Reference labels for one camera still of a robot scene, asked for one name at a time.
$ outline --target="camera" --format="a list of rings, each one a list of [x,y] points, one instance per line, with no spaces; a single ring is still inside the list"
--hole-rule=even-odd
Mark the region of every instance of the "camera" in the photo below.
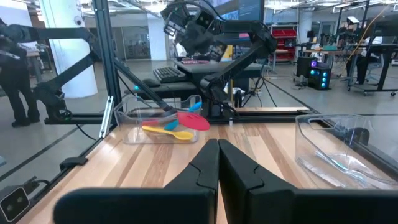
[[[75,16],[75,24],[80,26],[83,23],[83,19],[80,16]]]

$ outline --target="clear plastic bin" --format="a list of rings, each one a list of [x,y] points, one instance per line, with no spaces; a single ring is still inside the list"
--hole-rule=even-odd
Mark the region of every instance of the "clear plastic bin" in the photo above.
[[[185,101],[165,100],[165,102],[176,108],[178,111],[188,111],[195,103],[201,102],[199,95],[192,95]],[[192,113],[200,114],[201,108]],[[189,141],[182,141],[170,134],[145,131],[142,125],[149,125],[155,128],[164,129],[166,124],[177,119],[173,114],[168,117],[162,116],[164,111],[152,100],[143,100],[139,96],[129,96],[114,108],[114,114],[118,123],[120,134],[123,134],[125,144],[173,144],[193,143],[198,140],[197,131],[186,128],[179,124],[174,131],[188,131],[193,134]]]
[[[363,150],[354,150],[366,146],[367,151],[383,153],[396,163],[397,138],[380,132],[390,121],[387,116],[298,116],[295,159],[319,188],[398,189],[395,176],[394,180],[376,167],[374,159],[366,160]]]

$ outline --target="black clamp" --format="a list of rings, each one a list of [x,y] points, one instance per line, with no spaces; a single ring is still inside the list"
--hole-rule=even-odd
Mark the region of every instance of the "black clamp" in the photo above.
[[[86,164],[87,161],[88,159],[84,157],[66,158],[64,161],[60,163],[60,169],[61,171],[63,171],[64,169],[74,168],[75,166],[82,166]]]

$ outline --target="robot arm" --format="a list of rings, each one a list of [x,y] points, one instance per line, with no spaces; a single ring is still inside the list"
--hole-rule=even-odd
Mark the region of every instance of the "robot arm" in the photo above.
[[[83,39],[89,43],[93,51],[79,62],[66,69],[57,77],[39,83],[34,88],[35,96],[46,106],[49,119],[65,119],[69,114],[66,112],[66,105],[63,100],[63,93],[60,90],[64,84],[75,78],[86,68],[94,64],[94,57],[100,57],[101,49],[96,37],[86,28],[49,28],[41,29],[22,25],[9,25],[0,27],[0,35],[10,38],[17,43],[33,42],[40,39]],[[128,68],[126,68],[117,59],[114,60],[115,67],[120,70],[134,84],[148,94],[163,110],[173,111],[172,107],[167,105],[156,93],[154,93],[145,83],[140,81]]]
[[[213,36],[219,34],[248,33],[252,46],[248,52],[236,59],[222,72],[207,75],[200,81],[200,88],[205,95],[222,102],[227,99],[223,88],[226,82],[259,57],[267,57],[277,47],[277,40],[268,28],[259,21],[222,21],[217,19],[207,9],[202,8],[195,16],[187,16],[182,2],[169,4],[161,12],[165,19],[164,32],[168,35],[178,35],[180,44],[189,54],[206,52],[208,49],[216,56],[222,56],[225,45],[213,41]]]

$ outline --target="floor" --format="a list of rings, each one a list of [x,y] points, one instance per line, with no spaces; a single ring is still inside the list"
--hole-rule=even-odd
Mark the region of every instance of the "floor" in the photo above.
[[[170,65],[171,62],[140,61],[126,64],[132,73],[143,79],[153,78],[153,69]],[[391,97],[390,93],[375,93],[364,97],[354,89],[348,92],[346,83],[339,80],[332,81],[330,91],[316,91],[311,88],[297,90],[290,76],[294,70],[295,67],[291,65],[277,65],[277,74],[268,74],[270,83],[266,86],[277,106],[309,105],[324,114],[398,113],[398,99]],[[95,74],[98,93],[87,98],[67,99],[68,109],[76,113],[95,113],[104,109],[107,92],[102,65],[95,65]],[[388,76],[386,86],[398,87],[398,68],[392,67]],[[45,80],[52,77],[54,74],[51,73],[44,75]],[[125,86],[121,86],[122,93],[125,89]],[[252,97],[246,106],[260,106],[260,101],[262,106],[273,106],[265,87],[262,88],[262,95],[259,98]],[[0,167],[0,189],[7,185],[21,184],[33,176],[51,180],[59,173],[59,163],[67,157],[79,155],[93,143],[79,132],[76,126],[50,126],[37,123],[14,129],[11,127],[13,115],[8,98],[0,98],[0,105],[0,156],[7,161],[6,165]],[[39,110],[43,120],[47,114],[41,102]],[[398,143],[385,141],[381,143],[378,139],[385,139],[386,136],[396,133],[398,116],[378,116],[372,117],[372,120],[376,121],[373,123],[373,128],[382,132],[380,135],[373,135],[371,141],[378,147],[388,147],[390,153],[395,155],[398,148],[391,146],[396,147]],[[90,136],[98,137],[99,125],[85,125],[82,128]]]

